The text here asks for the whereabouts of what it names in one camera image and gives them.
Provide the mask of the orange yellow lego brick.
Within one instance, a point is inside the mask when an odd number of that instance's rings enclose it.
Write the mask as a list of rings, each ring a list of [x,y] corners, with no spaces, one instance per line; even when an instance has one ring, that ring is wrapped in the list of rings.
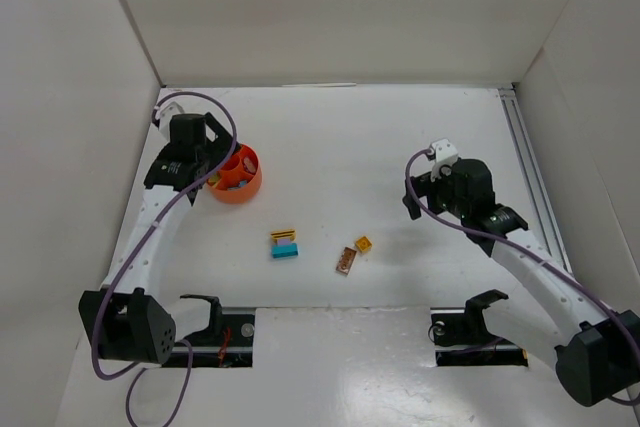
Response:
[[[372,242],[366,236],[357,238],[354,242],[354,245],[361,254],[368,253],[372,248]]]

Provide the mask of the brown lego plate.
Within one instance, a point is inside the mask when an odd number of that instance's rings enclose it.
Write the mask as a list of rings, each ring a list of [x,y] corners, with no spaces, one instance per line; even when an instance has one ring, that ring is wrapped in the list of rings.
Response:
[[[345,247],[337,264],[336,271],[347,276],[357,258],[358,252],[350,247]]]

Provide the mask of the purple lego plate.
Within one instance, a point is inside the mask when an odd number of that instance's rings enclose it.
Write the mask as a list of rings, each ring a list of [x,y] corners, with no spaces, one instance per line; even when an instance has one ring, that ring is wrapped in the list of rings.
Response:
[[[243,167],[244,167],[244,170],[249,172],[249,173],[255,173],[256,172],[256,166],[254,165],[252,160],[250,158],[248,158],[248,157],[245,157],[243,159]]]

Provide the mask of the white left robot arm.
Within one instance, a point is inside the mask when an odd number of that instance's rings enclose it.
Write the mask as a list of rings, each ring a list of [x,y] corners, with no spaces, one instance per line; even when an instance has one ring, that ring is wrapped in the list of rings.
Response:
[[[185,295],[162,306],[168,252],[205,179],[235,148],[212,114],[180,113],[165,126],[167,144],[143,181],[142,203],[126,247],[97,290],[85,291],[79,314],[96,361],[165,363],[177,341],[207,328],[214,311]]]

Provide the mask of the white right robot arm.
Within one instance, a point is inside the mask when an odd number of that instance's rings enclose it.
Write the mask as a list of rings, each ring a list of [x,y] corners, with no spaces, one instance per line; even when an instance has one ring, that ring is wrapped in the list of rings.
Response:
[[[416,155],[432,168],[405,175],[409,216],[426,215],[463,233],[543,311],[540,316],[520,311],[508,294],[488,290],[469,298],[459,313],[433,316],[435,344],[467,356],[509,342],[553,369],[565,392],[584,407],[603,400],[638,406],[638,397],[620,396],[639,382],[638,315],[612,309],[558,267],[527,222],[496,201],[483,161],[462,158],[451,146]]]

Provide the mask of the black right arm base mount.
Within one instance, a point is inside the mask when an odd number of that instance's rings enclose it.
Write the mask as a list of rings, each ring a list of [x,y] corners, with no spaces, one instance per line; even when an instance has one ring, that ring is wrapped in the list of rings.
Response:
[[[437,367],[483,367],[529,365],[526,352],[491,334],[484,311],[508,295],[492,289],[465,302],[463,307],[432,307],[428,336],[435,347]]]

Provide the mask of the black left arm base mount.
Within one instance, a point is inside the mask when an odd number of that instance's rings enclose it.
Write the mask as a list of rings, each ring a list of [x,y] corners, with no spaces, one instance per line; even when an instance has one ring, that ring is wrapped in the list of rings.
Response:
[[[173,339],[185,339],[193,368],[251,368],[256,309],[223,307],[216,296],[188,294],[165,308],[175,322]],[[164,368],[186,368],[189,350],[175,342]]]

